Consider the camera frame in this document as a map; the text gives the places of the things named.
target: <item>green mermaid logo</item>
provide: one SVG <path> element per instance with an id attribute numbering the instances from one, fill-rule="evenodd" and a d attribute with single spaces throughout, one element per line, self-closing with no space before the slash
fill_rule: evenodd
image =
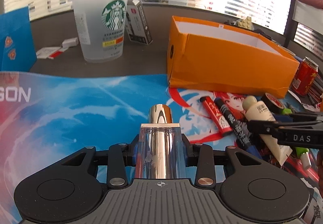
<path id="1" fill-rule="evenodd" d="M 124 23 L 126 5 L 122 0 L 114 0 L 105 6 L 102 12 L 102 22 L 110 30 L 120 29 Z"/>

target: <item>red hair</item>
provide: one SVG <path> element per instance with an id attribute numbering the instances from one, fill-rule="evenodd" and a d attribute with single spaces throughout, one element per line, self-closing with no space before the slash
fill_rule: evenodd
<path id="1" fill-rule="evenodd" d="M 240 98 L 242 101 L 244 100 L 244 96 L 243 95 L 238 95 L 238 94 L 232 94 L 235 97 Z M 226 103 L 227 100 L 230 100 L 230 97 L 228 95 L 228 93 L 225 92 L 214 92 L 214 96 L 216 97 L 220 97 L 222 98 L 223 102 Z M 231 113 L 233 114 L 233 116 L 238 119 L 241 120 L 244 118 L 243 113 L 240 110 L 234 109 L 232 108 L 230 105 L 227 105 L 228 108 L 230 109 Z"/>

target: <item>plastic cup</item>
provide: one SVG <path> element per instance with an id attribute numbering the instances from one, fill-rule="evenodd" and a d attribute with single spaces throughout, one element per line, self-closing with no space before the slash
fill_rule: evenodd
<path id="1" fill-rule="evenodd" d="M 72 0 L 84 59 L 89 63 L 122 55 L 128 0 Z"/>

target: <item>orange box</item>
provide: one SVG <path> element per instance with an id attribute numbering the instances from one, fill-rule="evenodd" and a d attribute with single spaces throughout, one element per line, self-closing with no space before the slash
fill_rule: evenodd
<path id="1" fill-rule="evenodd" d="M 283 98 L 299 62 L 263 36 L 229 25 L 172 17 L 170 87 Z"/>

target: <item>hand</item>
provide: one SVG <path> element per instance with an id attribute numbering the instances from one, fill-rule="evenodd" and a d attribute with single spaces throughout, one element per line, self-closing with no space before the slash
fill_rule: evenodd
<path id="1" fill-rule="evenodd" d="M 319 191 L 320 191 L 321 197 L 323 198 L 323 165 L 322 165 L 321 151 L 319 151 L 318 156 L 316 158 L 316 165 L 318 166 Z"/>

